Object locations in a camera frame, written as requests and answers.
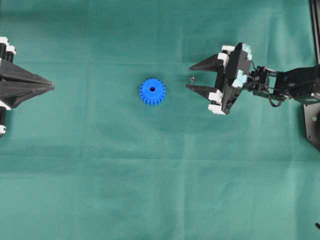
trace black cable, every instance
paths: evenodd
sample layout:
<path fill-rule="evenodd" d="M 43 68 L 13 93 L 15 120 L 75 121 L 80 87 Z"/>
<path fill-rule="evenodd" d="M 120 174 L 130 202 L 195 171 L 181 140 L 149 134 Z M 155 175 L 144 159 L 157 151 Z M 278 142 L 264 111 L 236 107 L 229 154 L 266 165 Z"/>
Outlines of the black cable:
<path fill-rule="evenodd" d="M 269 103 L 270 103 L 271 106 L 274 107 L 274 108 L 280 107 L 280 105 L 284 102 L 284 100 L 278 100 L 278 103 L 275 104 L 275 103 L 272 101 L 272 97 L 271 97 L 271 94 L 270 94 L 270 93 L 268 94 L 268 99 L 269 99 Z"/>
<path fill-rule="evenodd" d="M 255 63 L 254 63 L 253 61 L 251 61 L 251 63 L 252 63 L 253 69 L 254 69 L 256 72 L 258 72 L 258 70 L 256 69 L 256 66 L 255 66 Z"/>

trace black robotic claw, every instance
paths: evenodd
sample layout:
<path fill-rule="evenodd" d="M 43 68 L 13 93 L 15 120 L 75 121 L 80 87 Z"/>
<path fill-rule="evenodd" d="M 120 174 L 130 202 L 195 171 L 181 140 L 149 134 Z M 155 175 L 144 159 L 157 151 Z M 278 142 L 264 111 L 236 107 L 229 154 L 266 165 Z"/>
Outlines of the black robotic claw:
<path fill-rule="evenodd" d="M 13 64 L 16 49 L 0 37 L 0 137 L 6 133 L 5 113 L 22 102 L 54 89 L 47 79 Z"/>
<path fill-rule="evenodd" d="M 320 65 L 296 68 L 280 72 L 258 66 L 250 72 L 252 64 L 251 47 L 245 43 L 236 46 L 222 46 L 215 54 L 193 66 L 190 70 L 217 72 L 214 86 L 189 85 L 186 87 L 210 101 L 208 109 L 214 114 L 228 115 L 242 90 L 267 98 L 273 107 L 279 107 L 288 99 L 295 99 L 310 110 L 305 113 L 308 140 L 320 150 L 320 127 L 315 124 L 320 103 Z M 269 77 L 275 78 L 270 87 Z"/>

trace gear teeth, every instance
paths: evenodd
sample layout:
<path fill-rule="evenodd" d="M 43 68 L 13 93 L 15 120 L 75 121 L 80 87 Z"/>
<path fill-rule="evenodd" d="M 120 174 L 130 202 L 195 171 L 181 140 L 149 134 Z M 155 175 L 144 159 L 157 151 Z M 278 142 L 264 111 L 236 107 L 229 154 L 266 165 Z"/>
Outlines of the gear teeth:
<path fill-rule="evenodd" d="M 152 94 L 154 90 L 149 91 L 151 87 L 155 87 L 157 89 L 158 97 L 155 98 L 155 95 Z M 142 82 L 139 86 L 139 96 L 141 100 L 148 106 L 154 107 L 158 104 L 162 103 L 166 97 L 167 88 L 165 84 L 156 78 L 149 78 Z"/>

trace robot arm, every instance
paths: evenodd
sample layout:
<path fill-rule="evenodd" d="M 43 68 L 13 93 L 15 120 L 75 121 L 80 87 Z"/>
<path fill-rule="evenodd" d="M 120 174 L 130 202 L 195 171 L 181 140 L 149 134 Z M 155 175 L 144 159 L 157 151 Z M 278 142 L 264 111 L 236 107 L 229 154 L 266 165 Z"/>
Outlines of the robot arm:
<path fill-rule="evenodd" d="M 222 115 L 230 113 L 242 90 L 267 98 L 273 107 L 279 107 L 287 99 L 295 99 L 305 105 L 320 103 L 320 65 L 287 72 L 258 66 L 250 72 L 251 64 L 249 45 L 222 46 L 222 53 L 190 67 L 190 70 L 217 72 L 214 87 L 190 84 L 186 87 L 208 99 L 210 111 Z M 274 87 L 270 87 L 269 77 L 276 78 Z"/>

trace green table surface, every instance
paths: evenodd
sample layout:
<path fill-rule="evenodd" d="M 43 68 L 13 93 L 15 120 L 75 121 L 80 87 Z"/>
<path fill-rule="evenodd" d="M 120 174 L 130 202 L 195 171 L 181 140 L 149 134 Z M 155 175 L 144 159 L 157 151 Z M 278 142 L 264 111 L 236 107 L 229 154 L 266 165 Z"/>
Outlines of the green table surface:
<path fill-rule="evenodd" d="M 320 152 L 302 106 L 243 92 L 229 116 L 189 66 L 248 43 L 255 65 L 316 64 L 308 0 L 1 0 L 14 63 L 55 83 L 7 114 L 3 240 L 314 240 Z M 148 107 L 139 85 L 167 87 Z"/>

